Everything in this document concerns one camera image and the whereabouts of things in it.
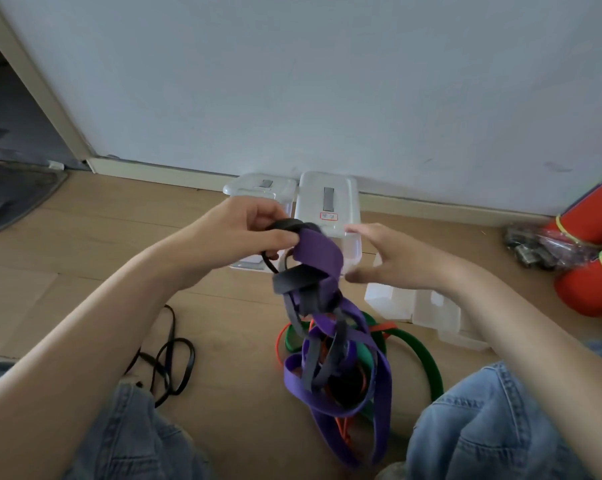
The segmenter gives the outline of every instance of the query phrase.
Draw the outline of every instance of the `black cable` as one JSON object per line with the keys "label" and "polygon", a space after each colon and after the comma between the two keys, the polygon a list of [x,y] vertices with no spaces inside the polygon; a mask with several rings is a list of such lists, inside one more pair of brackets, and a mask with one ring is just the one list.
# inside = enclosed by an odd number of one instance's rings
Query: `black cable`
{"label": "black cable", "polygon": [[[192,369],[194,368],[194,361],[196,359],[196,350],[194,349],[194,344],[190,342],[188,339],[184,339],[183,337],[175,337],[176,334],[176,326],[177,326],[177,315],[174,313],[174,309],[165,305],[170,313],[172,314],[172,325],[169,328],[169,336],[168,341],[163,344],[161,349],[159,349],[159,353],[156,356],[151,356],[148,353],[142,352],[139,348],[130,362],[130,365],[127,366],[125,373],[127,374],[134,364],[136,360],[140,357],[146,363],[152,366],[152,382],[150,383],[150,392],[152,395],[154,394],[154,381],[156,380],[156,374],[159,374],[163,378],[163,384],[165,387],[165,392],[156,400],[154,403],[154,407],[158,408],[163,404],[169,396],[171,395],[179,395],[181,392],[185,390],[185,386],[189,382],[189,379],[192,375]],[[185,372],[183,372],[183,377],[178,384],[178,387],[175,389],[173,387],[173,378],[172,378],[172,362],[174,359],[174,344],[180,342],[185,344],[189,349],[189,360],[187,361],[187,365],[185,366]],[[165,364],[162,364],[159,360],[161,358],[161,354],[165,352]]]}

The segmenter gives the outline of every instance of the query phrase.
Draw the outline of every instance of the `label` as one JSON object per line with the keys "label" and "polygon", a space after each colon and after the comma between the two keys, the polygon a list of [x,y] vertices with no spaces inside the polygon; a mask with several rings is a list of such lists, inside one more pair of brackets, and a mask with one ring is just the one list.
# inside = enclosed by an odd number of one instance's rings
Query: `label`
{"label": "label", "polygon": [[319,215],[322,221],[338,221],[339,215],[336,212],[321,212]]}

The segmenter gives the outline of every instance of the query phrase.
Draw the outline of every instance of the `white wall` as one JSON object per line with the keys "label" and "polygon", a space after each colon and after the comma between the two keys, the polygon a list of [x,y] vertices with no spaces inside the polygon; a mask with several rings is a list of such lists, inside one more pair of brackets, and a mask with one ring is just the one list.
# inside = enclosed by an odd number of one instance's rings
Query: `white wall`
{"label": "white wall", "polygon": [[99,154],[553,213],[602,177],[602,0],[0,0]]}

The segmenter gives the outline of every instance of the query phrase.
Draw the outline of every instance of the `right hand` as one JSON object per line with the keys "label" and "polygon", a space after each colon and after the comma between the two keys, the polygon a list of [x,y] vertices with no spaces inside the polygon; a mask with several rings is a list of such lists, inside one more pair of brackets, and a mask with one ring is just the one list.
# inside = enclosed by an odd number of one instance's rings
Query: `right hand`
{"label": "right hand", "polygon": [[345,275],[350,283],[382,283],[395,288],[444,291],[461,258],[382,224],[352,224],[346,232],[367,237],[379,251],[381,266],[359,266]]}

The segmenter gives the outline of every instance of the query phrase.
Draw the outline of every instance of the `baseboard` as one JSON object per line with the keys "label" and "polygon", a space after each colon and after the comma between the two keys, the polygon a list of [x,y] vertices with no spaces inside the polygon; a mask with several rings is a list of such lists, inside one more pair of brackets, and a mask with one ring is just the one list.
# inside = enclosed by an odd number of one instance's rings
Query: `baseboard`
{"label": "baseboard", "polygon": [[[219,175],[217,173],[130,162],[114,158],[92,157],[88,158],[88,164],[94,173],[100,175],[216,192],[222,192],[223,186],[235,178],[232,175]],[[361,193],[360,203],[361,211],[489,227],[501,227],[513,222],[544,224],[550,219],[549,216],[539,214],[525,214],[509,210],[425,202],[364,193]]]}

